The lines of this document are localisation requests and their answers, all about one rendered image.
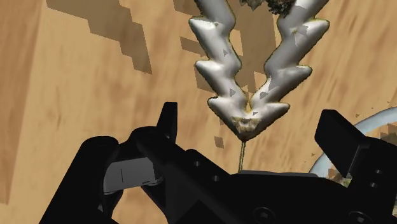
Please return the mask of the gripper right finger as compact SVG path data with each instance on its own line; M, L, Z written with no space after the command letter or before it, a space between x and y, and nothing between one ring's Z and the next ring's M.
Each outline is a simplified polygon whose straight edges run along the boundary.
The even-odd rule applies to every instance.
M351 182L340 206L340 224L397 224L397 146L362 134L334 109L321 112L316 143Z

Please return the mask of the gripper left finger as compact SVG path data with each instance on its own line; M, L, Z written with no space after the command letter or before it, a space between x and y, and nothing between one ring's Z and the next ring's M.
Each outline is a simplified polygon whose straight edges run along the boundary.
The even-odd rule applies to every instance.
M118 224L112 217L124 189L140 187L168 224L248 224L228 188L232 177L196 150L176 144L178 105L166 102L154 127L119 143L85 140L39 224Z

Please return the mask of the silver zigzag V-shaped ornament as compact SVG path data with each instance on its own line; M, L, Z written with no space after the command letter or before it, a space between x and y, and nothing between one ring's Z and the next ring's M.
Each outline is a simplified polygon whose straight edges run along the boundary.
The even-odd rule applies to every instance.
M316 18L329 0L294 0L277 19L281 42L264 64L265 83L251 97L235 80L242 63L230 42L236 23L231 7L226 0L194 1L200 15L189 25L208 58L195 67L216 93L207 104L246 143L288 112L282 98L311 75L312 68L300 61L329 29L329 21Z

